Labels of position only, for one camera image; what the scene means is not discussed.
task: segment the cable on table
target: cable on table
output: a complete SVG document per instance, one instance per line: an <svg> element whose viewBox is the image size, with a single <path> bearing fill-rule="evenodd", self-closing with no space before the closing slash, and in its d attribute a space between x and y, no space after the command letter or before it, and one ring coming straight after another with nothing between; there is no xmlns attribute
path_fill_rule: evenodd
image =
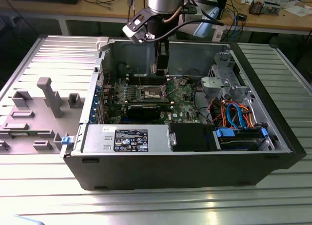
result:
<svg viewBox="0 0 312 225"><path fill-rule="evenodd" d="M91 4L105 4L105 3L110 3L116 0L107 0L107 1L97 1L97 2L93 2L93 1L89 1L89 0L84 0L85 2L91 3Z"/></svg>

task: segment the power supply label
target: power supply label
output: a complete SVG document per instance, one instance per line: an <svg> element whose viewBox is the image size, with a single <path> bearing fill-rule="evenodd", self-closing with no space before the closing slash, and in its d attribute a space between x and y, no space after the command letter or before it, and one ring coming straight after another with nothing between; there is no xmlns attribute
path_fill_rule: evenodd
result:
<svg viewBox="0 0 312 225"><path fill-rule="evenodd" d="M116 130L115 152L148 152L147 130Z"/></svg>

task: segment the blue tab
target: blue tab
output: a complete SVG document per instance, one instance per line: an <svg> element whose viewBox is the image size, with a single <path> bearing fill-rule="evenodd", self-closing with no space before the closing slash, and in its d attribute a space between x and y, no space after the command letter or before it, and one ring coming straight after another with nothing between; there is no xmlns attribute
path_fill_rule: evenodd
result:
<svg viewBox="0 0 312 225"><path fill-rule="evenodd" d="M235 133L233 129L230 128L219 128L216 131L216 135L218 137L224 136L224 137L235 137Z"/></svg>
<svg viewBox="0 0 312 225"><path fill-rule="evenodd" d="M217 136L218 138L222 136L222 133L221 133L220 129L218 129L218 130L216 131L216 136Z"/></svg>
<svg viewBox="0 0 312 225"><path fill-rule="evenodd" d="M262 131L262 134L263 134L265 137L268 136L268 131L267 131L266 129L262 128L261 131Z"/></svg>
<svg viewBox="0 0 312 225"><path fill-rule="evenodd" d="M73 142L74 142L74 137L72 136L63 137L61 140L62 144L72 144Z"/></svg>
<svg viewBox="0 0 312 225"><path fill-rule="evenodd" d="M235 133L233 129L230 128L222 128L221 129L222 135L224 137L235 137Z"/></svg>

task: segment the green motherboard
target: green motherboard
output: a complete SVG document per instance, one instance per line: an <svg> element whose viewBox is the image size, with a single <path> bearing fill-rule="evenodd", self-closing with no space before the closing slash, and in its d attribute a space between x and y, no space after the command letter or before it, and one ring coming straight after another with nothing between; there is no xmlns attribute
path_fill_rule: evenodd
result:
<svg viewBox="0 0 312 225"><path fill-rule="evenodd" d="M199 123L192 101L192 84L184 78L168 78L163 85L130 84L119 79L104 95L110 124L169 124ZM149 113L130 117L131 109L136 112L147 108Z"/></svg>

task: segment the gray plastic part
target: gray plastic part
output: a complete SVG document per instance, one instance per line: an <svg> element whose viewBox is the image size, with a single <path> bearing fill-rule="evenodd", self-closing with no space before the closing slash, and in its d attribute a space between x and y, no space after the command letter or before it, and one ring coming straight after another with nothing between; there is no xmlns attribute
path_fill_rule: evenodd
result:
<svg viewBox="0 0 312 225"><path fill-rule="evenodd" d="M12 118L32 118L34 115L33 111L13 111L11 113Z"/></svg>
<svg viewBox="0 0 312 225"><path fill-rule="evenodd" d="M5 141L0 141L0 150L8 150L9 147Z"/></svg>
<svg viewBox="0 0 312 225"><path fill-rule="evenodd" d="M55 146L60 150L62 148L62 143L61 143L61 136L59 136L59 134L55 134L55 137L53 139L53 142L55 144Z"/></svg>
<svg viewBox="0 0 312 225"><path fill-rule="evenodd" d="M58 102L58 104L61 106L62 105L62 98L59 96L59 92L58 91L53 91L54 92L54 97L56 99L56 101ZM44 99L45 104L47 105L47 107L50 107L49 102L47 101L47 99Z"/></svg>
<svg viewBox="0 0 312 225"><path fill-rule="evenodd" d="M49 103L54 117L60 118L62 116L62 111L59 106L59 100L55 97L55 94L52 91L51 83L52 81L49 77L40 77L37 82L37 87L42 89L46 102Z"/></svg>
<svg viewBox="0 0 312 225"><path fill-rule="evenodd" d="M68 103L71 108L82 108L83 103L81 102L80 95L78 93L71 93L68 96Z"/></svg>
<svg viewBox="0 0 312 225"><path fill-rule="evenodd" d="M12 139L12 136L8 132L0 133L0 139Z"/></svg>
<svg viewBox="0 0 312 225"><path fill-rule="evenodd" d="M55 136L55 133L53 130L42 130L38 132L38 136L40 138L53 138Z"/></svg>
<svg viewBox="0 0 312 225"><path fill-rule="evenodd" d="M51 109L46 106L44 98L33 97L31 101L26 101L29 106L28 109L23 111L33 111L34 116L32 118L13 118L8 115L4 123L27 123L29 125L28 130L23 130L19 134L17 131L12 130L12 136L9 130L0 133L0 140L6 141L10 145L10 154L36 154L38 153L34 147L34 141L48 140L52 145L53 150L40 151L40 154L59 153L60 149L53 142L55 135L50 138L40 138L38 135L27 135L32 131L46 131L53 130L54 133L58 133L60 137L65 137L67 133L70 136L77 134L79 119L82 109L71 109L66 98L62 98L62 118L56 119L51 112ZM12 107L12 112L20 111L16 106Z"/></svg>
<svg viewBox="0 0 312 225"><path fill-rule="evenodd" d="M51 150L51 149L53 149L52 145L50 144L49 141L34 141L33 147L36 150L47 150L47 149Z"/></svg>
<svg viewBox="0 0 312 225"><path fill-rule="evenodd" d="M27 91L20 90L16 91L14 96L12 97L12 101L18 108L28 108L26 101L32 100L31 96Z"/></svg>
<svg viewBox="0 0 312 225"><path fill-rule="evenodd" d="M5 130L28 130L28 128L27 123L6 123L3 127Z"/></svg>

